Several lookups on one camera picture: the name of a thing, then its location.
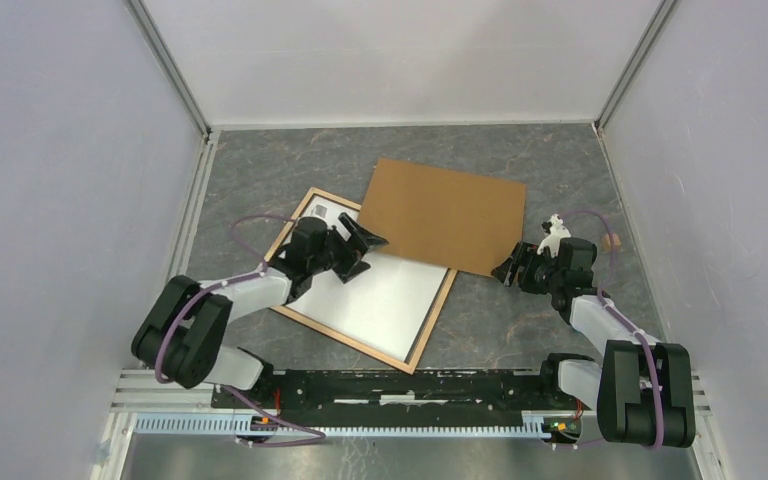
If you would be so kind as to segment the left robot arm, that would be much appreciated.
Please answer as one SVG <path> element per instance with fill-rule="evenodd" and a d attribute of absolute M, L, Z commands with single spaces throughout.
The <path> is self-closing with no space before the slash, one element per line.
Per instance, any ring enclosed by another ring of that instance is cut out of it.
<path fill-rule="evenodd" d="M 370 269 L 365 256 L 387 245 L 348 214 L 331 226 L 316 216 L 292 221 L 288 239 L 250 272 L 212 281 L 172 277 L 131 343 L 131 353 L 162 384 L 233 387 L 250 407 L 274 394 L 264 360 L 223 343 L 228 325 L 254 312 L 290 304 L 332 272 L 348 283 Z"/>

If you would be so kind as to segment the brown cardboard backing board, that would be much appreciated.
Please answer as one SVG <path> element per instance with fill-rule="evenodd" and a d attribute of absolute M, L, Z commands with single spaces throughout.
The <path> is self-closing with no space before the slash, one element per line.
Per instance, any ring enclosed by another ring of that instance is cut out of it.
<path fill-rule="evenodd" d="M 523 235 L 521 182 L 381 158 L 360 225 L 388 240 L 383 252 L 489 277 Z"/>

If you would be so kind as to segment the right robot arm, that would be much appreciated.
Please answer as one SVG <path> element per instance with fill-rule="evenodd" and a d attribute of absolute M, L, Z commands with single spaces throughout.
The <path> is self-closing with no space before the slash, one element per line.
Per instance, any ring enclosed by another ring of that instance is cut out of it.
<path fill-rule="evenodd" d="M 594 409 L 607 442 L 688 448 L 696 437 L 691 361 L 685 347 L 647 334 L 594 284 L 596 246 L 563 238 L 553 253 L 519 242 L 492 271 L 503 285 L 547 295 L 565 323 L 601 359 L 557 355 L 537 382 L 540 400 L 562 408 L 574 398 Z"/>

